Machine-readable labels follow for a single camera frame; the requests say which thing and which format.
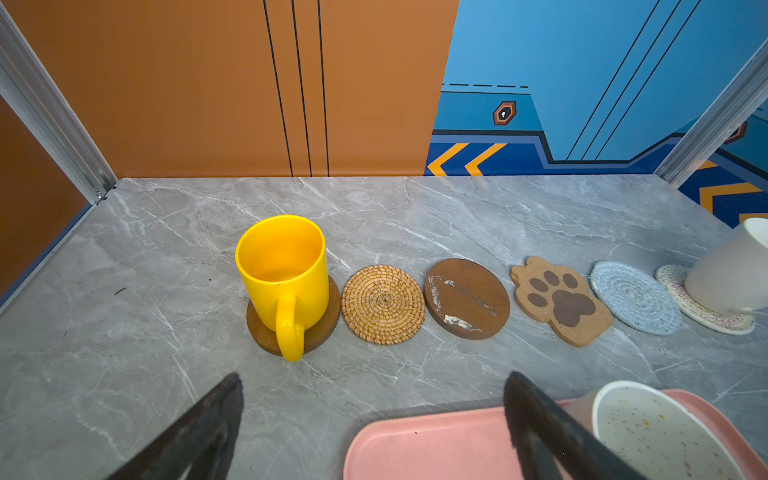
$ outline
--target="pink tray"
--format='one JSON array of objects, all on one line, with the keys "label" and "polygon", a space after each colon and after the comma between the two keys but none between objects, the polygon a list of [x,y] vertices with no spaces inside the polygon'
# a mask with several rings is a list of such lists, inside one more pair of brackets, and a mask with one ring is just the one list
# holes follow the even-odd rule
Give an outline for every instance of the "pink tray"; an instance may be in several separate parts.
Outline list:
[{"label": "pink tray", "polygon": [[[749,479],[768,467],[736,427],[709,402],[679,389],[664,393],[686,406],[725,445]],[[561,400],[565,406],[571,400]],[[357,434],[344,462],[345,480],[378,478],[505,478],[522,480],[504,409],[383,420]]]}]

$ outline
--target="hexagon icon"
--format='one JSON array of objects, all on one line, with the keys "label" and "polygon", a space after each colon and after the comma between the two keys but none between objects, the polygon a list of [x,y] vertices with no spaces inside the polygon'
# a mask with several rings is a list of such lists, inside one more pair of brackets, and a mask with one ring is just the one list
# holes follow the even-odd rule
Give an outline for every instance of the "hexagon icon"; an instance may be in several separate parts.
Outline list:
[{"label": "hexagon icon", "polygon": [[725,145],[732,144],[736,140],[741,140],[744,138],[744,135],[746,135],[746,126],[749,125],[747,122],[742,123],[739,125],[739,127],[733,131],[733,133],[730,135],[730,137],[726,138],[726,140],[723,142]]},{"label": "hexagon icon", "polygon": [[503,101],[493,112],[494,125],[506,125],[518,114],[518,106],[514,101]]}]

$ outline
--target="orange wall panel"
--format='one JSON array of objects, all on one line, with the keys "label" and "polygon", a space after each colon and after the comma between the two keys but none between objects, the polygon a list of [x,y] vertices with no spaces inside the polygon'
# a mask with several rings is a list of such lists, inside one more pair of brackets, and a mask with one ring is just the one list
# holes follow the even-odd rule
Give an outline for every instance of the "orange wall panel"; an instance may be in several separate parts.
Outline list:
[{"label": "orange wall panel", "polygon": [[331,175],[423,175],[458,0],[323,0]]},{"label": "orange wall panel", "polygon": [[304,85],[304,111],[310,159],[315,177],[329,174],[326,148],[326,101],[323,87],[323,52],[317,0],[295,0],[296,30],[299,38],[301,73]]},{"label": "orange wall panel", "polygon": [[119,177],[290,175],[262,2],[3,3]]},{"label": "orange wall panel", "polygon": [[304,121],[303,78],[300,76],[300,59],[296,47],[293,3],[288,0],[266,0],[265,2],[277,79],[280,81],[280,98],[285,115],[290,163],[293,166],[294,175],[309,177],[313,172]]},{"label": "orange wall panel", "polygon": [[0,296],[88,204],[0,98]]}]

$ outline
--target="yellow mug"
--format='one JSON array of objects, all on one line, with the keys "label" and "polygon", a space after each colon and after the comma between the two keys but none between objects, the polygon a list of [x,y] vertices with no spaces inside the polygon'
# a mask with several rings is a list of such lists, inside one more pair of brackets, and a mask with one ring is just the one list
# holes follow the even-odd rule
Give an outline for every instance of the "yellow mug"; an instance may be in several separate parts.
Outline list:
[{"label": "yellow mug", "polygon": [[323,232],[296,215],[261,220],[237,242],[235,262],[259,318],[277,334],[283,357],[301,359],[304,331],[328,307]]}]

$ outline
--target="bowl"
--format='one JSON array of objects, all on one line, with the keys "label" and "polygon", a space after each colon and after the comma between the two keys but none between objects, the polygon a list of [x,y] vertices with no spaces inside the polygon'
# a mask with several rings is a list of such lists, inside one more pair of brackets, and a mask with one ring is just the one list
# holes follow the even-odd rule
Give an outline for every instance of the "bowl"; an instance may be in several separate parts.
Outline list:
[{"label": "bowl", "polygon": [[699,419],[642,383],[609,383],[574,400],[565,411],[649,479],[746,480]]}]

